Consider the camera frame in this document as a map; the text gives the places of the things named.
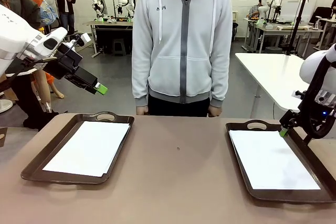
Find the stool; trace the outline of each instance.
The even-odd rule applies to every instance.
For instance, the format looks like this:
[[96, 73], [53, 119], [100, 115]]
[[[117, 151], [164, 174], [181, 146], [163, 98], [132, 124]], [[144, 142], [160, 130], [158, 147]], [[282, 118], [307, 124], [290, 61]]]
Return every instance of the stool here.
[[[120, 44], [121, 51], [116, 51], [115, 46], [116, 44]], [[114, 39], [113, 40], [113, 50], [112, 50], [112, 55], [116, 56], [116, 54], [122, 54], [123, 56], [126, 56], [126, 49], [125, 49], [125, 44], [123, 39]]]
[[280, 47], [266, 47], [266, 54], [282, 54], [282, 49]]

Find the hand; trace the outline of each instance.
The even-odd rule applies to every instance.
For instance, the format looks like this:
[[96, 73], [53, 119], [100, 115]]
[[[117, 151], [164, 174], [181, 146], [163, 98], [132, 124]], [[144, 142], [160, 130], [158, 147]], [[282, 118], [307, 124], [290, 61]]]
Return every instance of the hand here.
[[218, 117], [218, 116], [221, 115], [223, 109], [222, 108], [212, 107], [210, 105], [208, 111], [209, 111], [208, 115], [209, 115], [210, 118], [216, 118], [216, 117]]
[[137, 115], [148, 115], [148, 106], [137, 107]]

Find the white paper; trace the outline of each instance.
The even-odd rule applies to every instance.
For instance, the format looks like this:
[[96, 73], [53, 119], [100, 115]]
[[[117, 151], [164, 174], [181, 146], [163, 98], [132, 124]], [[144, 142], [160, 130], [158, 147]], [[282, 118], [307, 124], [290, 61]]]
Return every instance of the white paper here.
[[124, 123], [84, 122], [43, 170], [101, 177], [129, 127]]
[[229, 133], [253, 189], [320, 189], [279, 132]]

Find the hoodie pocket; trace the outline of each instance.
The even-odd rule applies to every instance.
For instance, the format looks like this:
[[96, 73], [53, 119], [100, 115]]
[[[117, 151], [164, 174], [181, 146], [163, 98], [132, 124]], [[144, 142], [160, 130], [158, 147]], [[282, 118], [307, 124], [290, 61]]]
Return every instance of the hoodie pocket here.
[[180, 57], [157, 56], [148, 78], [150, 88], [157, 93], [180, 96], [180, 61]]
[[211, 63], [208, 58], [187, 58], [187, 96], [194, 97], [211, 90]]

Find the tray handle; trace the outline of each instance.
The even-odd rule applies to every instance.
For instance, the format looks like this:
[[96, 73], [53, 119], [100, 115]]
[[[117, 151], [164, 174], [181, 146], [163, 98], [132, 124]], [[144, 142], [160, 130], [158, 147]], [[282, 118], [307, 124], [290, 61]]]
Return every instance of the tray handle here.
[[270, 128], [271, 128], [271, 124], [269, 124], [269, 123], [267, 123], [267, 122], [265, 122], [265, 121], [262, 121], [262, 120], [250, 120], [250, 121], [247, 121], [247, 122], [245, 122], [245, 123], [243, 123], [242, 125], [243, 125], [243, 127], [244, 128], [246, 128], [247, 130], [249, 129], [248, 128], [248, 125], [249, 124], [252, 124], [252, 123], [260, 123], [260, 124], [263, 124], [263, 125], [265, 125], [266, 126], [266, 129], [262, 129], [262, 128], [259, 128], [259, 127], [256, 127], [255, 129], [260, 129], [260, 130], [265, 130], [265, 131], [269, 131], [270, 130]]
[[[112, 119], [99, 119], [98, 117], [100, 115], [111, 115], [113, 116], [113, 120]], [[98, 121], [98, 122], [117, 122], [117, 121], [120, 121], [121, 117], [117, 114], [114, 114], [113, 112], [110, 112], [110, 111], [102, 111], [102, 112], [99, 112], [97, 114], [93, 114], [93, 115], [88, 115], [86, 114], [85, 115], [85, 120], [87, 121]]]

